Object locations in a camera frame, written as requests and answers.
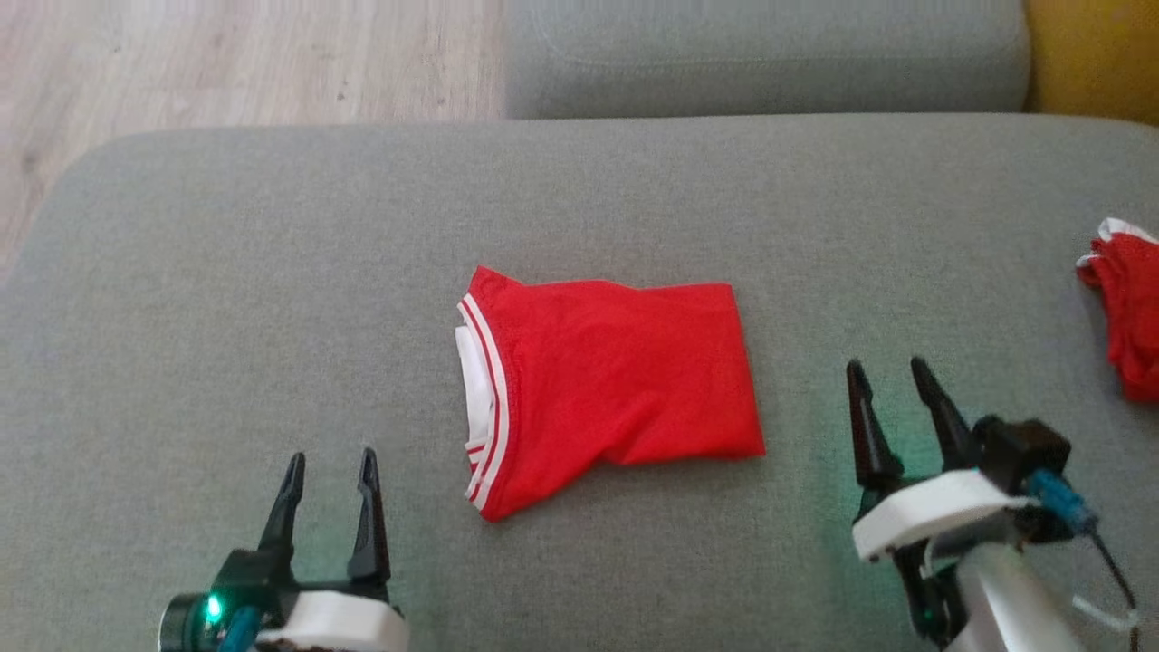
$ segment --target couch cushion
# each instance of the couch cushion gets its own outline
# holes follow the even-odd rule
[[[512,0],[508,115],[1018,111],[1019,0]]]
[[[415,650],[926,650],[850,532],[850,358],[909,469],[940,467],[914,353],[969,419],[1072,439],[1153,605],[1159,413],[1120,398],[1073,263],[1108,212],[1159,230],[1157,177],[1154,130],[1035,116],[118,140],[51,192],[0,299],[6,645],[151,649],[169,596],[256,543],[296,450],[297,570],[340,577],[371,445]],[[599,469],[484,523],[452,335],[478,263],[732,283],[768,457]],[[1107,586],[1081,550],[1032,557]]]

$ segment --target black cable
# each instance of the black cable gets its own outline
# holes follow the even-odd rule
[[[1102,555],[1102,561],[1107,563],[1107,567],[1110,569],[1110,574],[1115,578],[1115,584],[1118,588],[1123,591],[1123,598],[1127,599],[1127,608],[1135,611],[1137,606],[1135,603],[1135,593],[1131,591],[1130,585],[1127,584],[1127,578],[1123,577],[1123,571],[1118,569],[1118,564],[1115,563],[1115,558],[1110,556],[1110,551],[1107,550],[1107,544],[1102,542],[1102,537],[1099,536],[1098,532],[1091,533],[1091,541],[1094,542],[1094,547],[1099,549],[1099,554]],[[1139,625],[1131,627],[1131,652],[1139,652]]]

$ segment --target red fabric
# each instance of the red fabric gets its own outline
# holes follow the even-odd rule
[[[1130,401],[1159,402],[1159,244],[1129,233],[1091,242],[1079,277],[1102,288],[1109,346]]]
[[[497,351],[484,351],[493,388],[498,373],[506,387],[493,426],[505,410],[505,442],[491,437],[468,491],[488,521],[551,497],[599,462],[765,454],[727,284],[524,285],[481,266],[461,305],[484,345],[482,330],[493,336]],[[480,505],[475,479],[486,481],[491,466]]]

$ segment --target yellow wall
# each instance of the yellow wall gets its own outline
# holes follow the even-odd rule
[[[1026,0],[1027,109],[1159,125],[1159,0]]]

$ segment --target blue cable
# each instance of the blue cable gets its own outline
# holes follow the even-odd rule
[[[229,629],[218,646],[218,652],[249,652],[262,629],[262,613],[256,607],[242,607],[229,618]]]
[[[1083,497],[1055,474],[1038,469],[1026,482],[1026,493],[1066,523],[1076,535],[1092,535],[1099,517],[1086,506]]]

